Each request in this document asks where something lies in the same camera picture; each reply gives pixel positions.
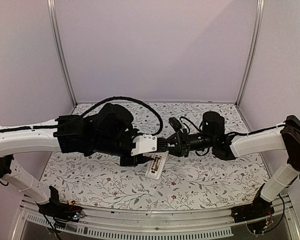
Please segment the white remote control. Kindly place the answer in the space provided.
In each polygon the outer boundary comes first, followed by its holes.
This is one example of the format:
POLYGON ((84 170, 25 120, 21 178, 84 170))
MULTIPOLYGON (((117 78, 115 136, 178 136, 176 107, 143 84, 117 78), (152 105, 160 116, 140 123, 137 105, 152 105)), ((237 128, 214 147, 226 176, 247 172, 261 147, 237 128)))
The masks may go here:
POLYGON ((159 180, 164 169, 164 165, 168 158, 169 152, 151 153, 149 157, 151 161, 147 162, 145 176, 153 180, 159 180))

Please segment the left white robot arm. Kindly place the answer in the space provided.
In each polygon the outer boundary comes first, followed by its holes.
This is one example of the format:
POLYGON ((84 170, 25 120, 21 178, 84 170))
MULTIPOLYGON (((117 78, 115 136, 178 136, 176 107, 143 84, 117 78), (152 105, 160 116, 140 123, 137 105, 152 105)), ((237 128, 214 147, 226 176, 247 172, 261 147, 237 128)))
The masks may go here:
POLYGON ((93 115, 64 115, 28 126, 0 125, 0 179, 30 196, 53 216, 64 213, 59 193, 24 170, 15 154, 32 152, 94 153, 119 156, 124 166, 144 162, 143 154, 158 150, 152 134, 138 134, 133 115, 123 106, 107 103, 93 115))

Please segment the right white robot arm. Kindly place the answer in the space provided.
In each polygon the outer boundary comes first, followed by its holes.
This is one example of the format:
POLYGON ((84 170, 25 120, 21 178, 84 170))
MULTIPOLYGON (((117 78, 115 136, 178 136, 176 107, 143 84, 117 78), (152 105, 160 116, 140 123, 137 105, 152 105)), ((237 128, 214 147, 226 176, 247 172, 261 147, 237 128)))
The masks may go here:
POLYGON ((287 152, 287 162, 263 184, 257 200, 249 206, 248 213, 252 218, 264 214, 268 203, 300 175, 300 120, 294 115, 287 116, 285 121, 275 126, 248 133, 226 133, 225 118, 215 111, 202 115, 201 128, 194 134, 181 129, 180 122, 174 117, 169 119, 169 123, 175 133, 158 146, 176 157, 187 157, 191 151, 205 149, 210 149, 216 158, 224 161, 273 150, 287 152))

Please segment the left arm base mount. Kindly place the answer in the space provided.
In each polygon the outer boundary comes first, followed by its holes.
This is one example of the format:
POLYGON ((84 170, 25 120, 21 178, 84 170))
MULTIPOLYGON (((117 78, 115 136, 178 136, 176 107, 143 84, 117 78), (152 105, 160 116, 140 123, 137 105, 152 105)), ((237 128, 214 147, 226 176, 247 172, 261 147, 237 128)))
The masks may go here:
POLYGON ((83 208, 76 205, 75 200, 67 203, 61 202, 58 190, 53 186, 49 186, 49 190, 50 197, 48 198, 48 202, 45 204, 37 204, 41 214, 63 222, 78 222, 79 219, 85 216, 83 208))

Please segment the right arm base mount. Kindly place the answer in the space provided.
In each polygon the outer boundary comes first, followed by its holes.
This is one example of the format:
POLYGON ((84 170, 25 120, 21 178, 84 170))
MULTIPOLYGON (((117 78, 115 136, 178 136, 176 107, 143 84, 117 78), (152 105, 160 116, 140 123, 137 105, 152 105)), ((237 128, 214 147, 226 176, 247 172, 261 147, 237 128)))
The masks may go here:
POLYGON ((268 202, 261 198, 258 192, 254 197, 252 203, 235 206, 231 208, 231 217, 235 223, 250 221, 275 213, 272 202, 268 202))

